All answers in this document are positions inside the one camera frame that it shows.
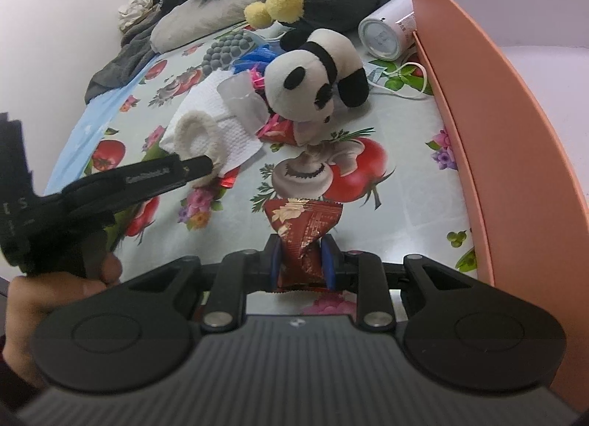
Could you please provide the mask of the person's left hand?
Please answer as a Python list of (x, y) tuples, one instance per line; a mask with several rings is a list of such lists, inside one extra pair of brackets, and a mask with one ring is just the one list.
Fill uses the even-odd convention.
[(75, 277), (59, 271), (37, 277), (15, 277), (7, 295), (6, 342), (2, 356), (10, 369), (29, 385), (42, 389), (31, 339), (39, 324), (53, 311), (90, 298), (120, 282), (122, 264), (112, 253), (104, 257), (97, 279)]

